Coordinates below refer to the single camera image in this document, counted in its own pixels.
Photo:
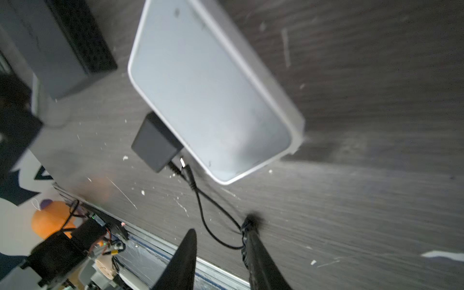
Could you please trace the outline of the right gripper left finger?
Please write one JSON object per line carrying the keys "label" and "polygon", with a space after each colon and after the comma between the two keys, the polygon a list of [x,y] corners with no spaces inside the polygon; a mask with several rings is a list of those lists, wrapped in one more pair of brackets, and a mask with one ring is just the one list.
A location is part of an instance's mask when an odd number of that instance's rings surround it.
{"label": "right gripper left finger", "polygon": [[197,235],[192,228],[185,235],[152,290],[192,290],[197,258]]}

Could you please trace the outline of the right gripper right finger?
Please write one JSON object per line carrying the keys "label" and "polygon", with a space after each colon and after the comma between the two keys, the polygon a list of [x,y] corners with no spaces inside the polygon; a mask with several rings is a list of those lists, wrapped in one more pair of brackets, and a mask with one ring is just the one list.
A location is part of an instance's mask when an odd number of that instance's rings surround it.
{"label": "right gripper right finger", "polygon": [[249,213],[240,230],[242,233],[242,261],[249,271],[251,290],[291,290],[259,236],[262,218]]}

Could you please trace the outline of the black network switch box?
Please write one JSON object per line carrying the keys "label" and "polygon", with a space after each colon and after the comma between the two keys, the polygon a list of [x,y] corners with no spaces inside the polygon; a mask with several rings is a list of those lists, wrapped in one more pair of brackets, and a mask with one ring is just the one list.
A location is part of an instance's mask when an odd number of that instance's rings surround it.
{"label": "black network switch box", "polygon": [[85,1],[1,1],[1,27],[53,99],[118,68]]}

